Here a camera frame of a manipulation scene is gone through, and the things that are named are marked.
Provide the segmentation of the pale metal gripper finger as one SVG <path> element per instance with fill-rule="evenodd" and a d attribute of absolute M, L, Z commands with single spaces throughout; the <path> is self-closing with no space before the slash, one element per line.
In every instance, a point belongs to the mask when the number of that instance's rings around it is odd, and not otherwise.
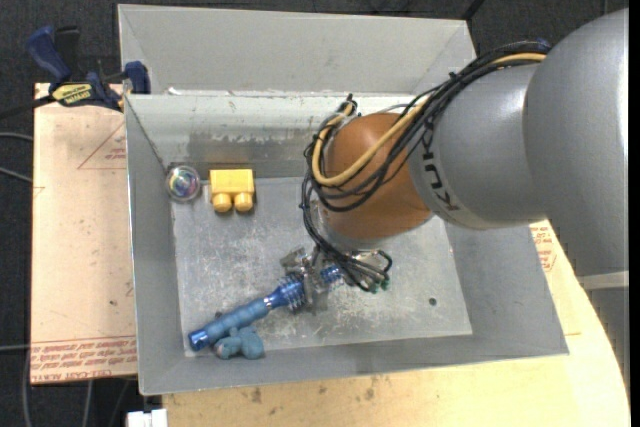
<path fill-rule="evenodd" d="M 310 259 L 304 247 L 293 249 L 279 262 L 285 273 L 307 273 L 309 271 Z"/>
<path fill-rule="evenodd" d="M 330 286 L 316 275 L 306 275 L 303 279 L 303 291 L 305 294 L 306 308 L 312 314 L 326 311 L 328 308 L 328 295 Z"/>

